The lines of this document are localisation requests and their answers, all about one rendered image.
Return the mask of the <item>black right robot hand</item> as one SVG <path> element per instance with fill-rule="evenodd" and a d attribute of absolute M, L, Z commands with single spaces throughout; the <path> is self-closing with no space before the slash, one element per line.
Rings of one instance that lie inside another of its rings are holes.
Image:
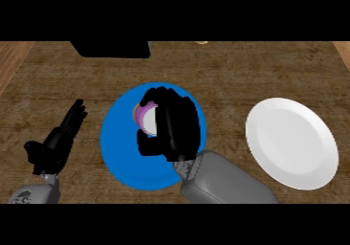
<path fill-rule="evenodd" d="M 157 104 L 157 136 L 137 131 L 139 152 L 143 156 L 164 155 L 168 162 L 197 159 L 201 145 L 201 126 L 194 101 L 182 97 L 173 88 L 151 88 L 143 95 L 140 106 Z"/>

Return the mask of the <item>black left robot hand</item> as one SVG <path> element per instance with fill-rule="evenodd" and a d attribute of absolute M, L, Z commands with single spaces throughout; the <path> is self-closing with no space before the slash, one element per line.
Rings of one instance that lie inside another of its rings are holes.
<path fill-rule="evenodd" d="M 34 175 L 58 174 L 62 171 L 86 116 L 83 99 L 77 99 L 62 124 L 52 129 L 46 140 L 41 143 L 28 141 L 24 144 L 28 162 L 34 165 Z"/>

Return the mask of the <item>purple-rimmed can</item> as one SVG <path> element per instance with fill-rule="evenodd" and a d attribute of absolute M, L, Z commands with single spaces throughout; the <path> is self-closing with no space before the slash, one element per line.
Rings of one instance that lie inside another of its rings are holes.
<path fill-rule="evenodd" d="M 157 136 L 157 121 L 155 121 L 155 108 L 158 105 L 151 101 L 146 106 L 140 106 L 139 104 L 134 107 L 134 122 L 143 131 L 143 133 L 155 137 Z"/>

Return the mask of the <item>blue plate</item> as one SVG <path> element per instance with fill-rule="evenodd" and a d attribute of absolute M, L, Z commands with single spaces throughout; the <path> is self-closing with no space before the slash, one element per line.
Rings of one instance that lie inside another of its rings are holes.
<path fill-rule="evenodd" d="M 165 189 L 180 181 L 165 156 L 143 156 L 137 145 L 139 126 L 133 119 L 133 111 L 146 90 L 161 86 L 173 88 L 182 97 L 194 101 L 201 125 L 199 151 L 207 147 L 207 116 L 192 94 L 168 82 L 149 82 L 134 86 L 111 105 L 102 122 L 99 146 L 112 177 L 123 185 L 142 191 Z"/>

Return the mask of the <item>white plate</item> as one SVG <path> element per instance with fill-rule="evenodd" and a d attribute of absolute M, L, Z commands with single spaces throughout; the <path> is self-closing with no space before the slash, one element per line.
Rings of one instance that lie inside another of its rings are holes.
<path fill-rule="evenodd" d="M 338 168 L 337 143 L 325 122 L 301 103 L 262 100 L 247 116 L 245 138 L 259 166 L 282 185 L 300 190 L 328 185 Z"/>

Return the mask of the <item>black appliance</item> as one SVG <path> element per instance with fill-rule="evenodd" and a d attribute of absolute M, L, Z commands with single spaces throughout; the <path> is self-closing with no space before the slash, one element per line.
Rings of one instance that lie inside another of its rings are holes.
<path fill-rule="evenodd" d="M 83 57 L 151 57 L 151 41 L 72 41 L 71 44 Z"/>

